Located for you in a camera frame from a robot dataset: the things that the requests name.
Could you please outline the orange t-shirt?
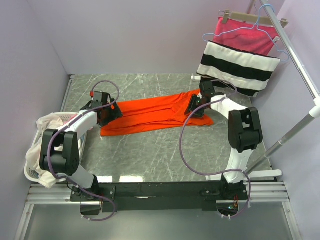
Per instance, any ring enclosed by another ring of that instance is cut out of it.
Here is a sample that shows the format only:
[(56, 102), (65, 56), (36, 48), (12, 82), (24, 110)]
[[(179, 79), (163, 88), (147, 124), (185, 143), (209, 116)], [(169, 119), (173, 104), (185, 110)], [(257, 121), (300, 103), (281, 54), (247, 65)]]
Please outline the orange t-shirt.
[(100, 130), (102, 137), (124, 136), (148, 131), (182, 127), (188, 118), (185, 111), (191, 97), (199, 90), (146, 99), (122, 101), (122, 117)]

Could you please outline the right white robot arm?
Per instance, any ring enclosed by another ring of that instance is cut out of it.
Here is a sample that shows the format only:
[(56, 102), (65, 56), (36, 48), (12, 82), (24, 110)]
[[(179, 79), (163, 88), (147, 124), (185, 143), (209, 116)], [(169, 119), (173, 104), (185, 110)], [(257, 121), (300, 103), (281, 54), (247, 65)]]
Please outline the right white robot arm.
[(259, 112), (255, 107), (245, 107), (216, 92), (211, 81), (199, 84), (200, 93), (193, 94), (184, 112), (188, 118), (204, 116), (205, 109), (218, 112), (228, 120), (228, 142), (231, 152), (222, 178), (225, 184), (219, 187), (222, 198), (230, 200), (237, 194), (237, 184), (245, 179), (243, 171), (254, 150), (263, 140)]

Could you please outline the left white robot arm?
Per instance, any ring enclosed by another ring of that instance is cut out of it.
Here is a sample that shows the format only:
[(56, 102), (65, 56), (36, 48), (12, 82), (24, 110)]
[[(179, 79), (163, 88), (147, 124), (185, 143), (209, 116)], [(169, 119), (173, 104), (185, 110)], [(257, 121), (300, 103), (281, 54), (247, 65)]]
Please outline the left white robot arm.
[(109, 93), (92, 91), (90, 96), (91, 100), (72, 120), (58, 129), (44, 131), (39, 167), (52, 173), (55, 179), (70, 180), (82, 188), (82, 195), (88, 201), (94, 201), (101, 194), (99, 182), (97, 176), (85, 170), (80, 163), (79, 140), (92, 127), (105, 127), (123, 114)]

